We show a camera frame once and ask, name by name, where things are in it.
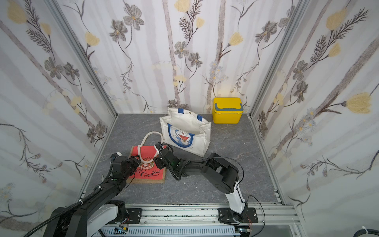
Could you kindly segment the red Christmas jute bag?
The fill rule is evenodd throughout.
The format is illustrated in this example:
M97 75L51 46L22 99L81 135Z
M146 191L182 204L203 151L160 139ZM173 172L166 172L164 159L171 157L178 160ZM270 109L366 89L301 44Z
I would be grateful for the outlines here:
M163 142L163 135L160 132L152 131L145 135L141 144L131 149L131 156L139 156L140 165L137 167L135 174L128 178L132 184L162 184L165 182L166 169L159 169L154 161L159 153L154 145L145 145L150 135L159 135L160 142Z

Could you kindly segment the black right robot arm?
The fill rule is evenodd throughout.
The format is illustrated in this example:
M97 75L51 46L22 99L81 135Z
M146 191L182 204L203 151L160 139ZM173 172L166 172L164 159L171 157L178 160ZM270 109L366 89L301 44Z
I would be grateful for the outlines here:
M229 211L219 215L220 223L236 226L243 222L248 205L240 191L239 169L236 166L216 153L200 161L191 161L176 157L171 145L164 146L159 142L155 144L155 149L158 152L154 158L157 168L166 168L176 181L181 181L182 177L202 175L226 195Z

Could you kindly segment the white Doraemon canvas bag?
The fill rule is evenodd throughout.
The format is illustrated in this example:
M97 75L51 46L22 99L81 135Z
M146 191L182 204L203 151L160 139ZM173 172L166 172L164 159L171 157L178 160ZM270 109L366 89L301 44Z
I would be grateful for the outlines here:
M204 157L211 142L211 122L182 108L169 108L159 120L164 143Z

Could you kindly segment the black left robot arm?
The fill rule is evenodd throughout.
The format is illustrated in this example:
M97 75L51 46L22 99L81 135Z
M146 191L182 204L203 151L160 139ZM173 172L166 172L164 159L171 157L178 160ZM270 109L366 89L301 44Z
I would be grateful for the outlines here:
M140 163L138 155L115 157L110 176L96 186L91 194L68 207L55 209L49 219L34 227L25 236L30 237L46 226L44 235L47 237L86 237L89 217L126 187L127 179L134 174Z

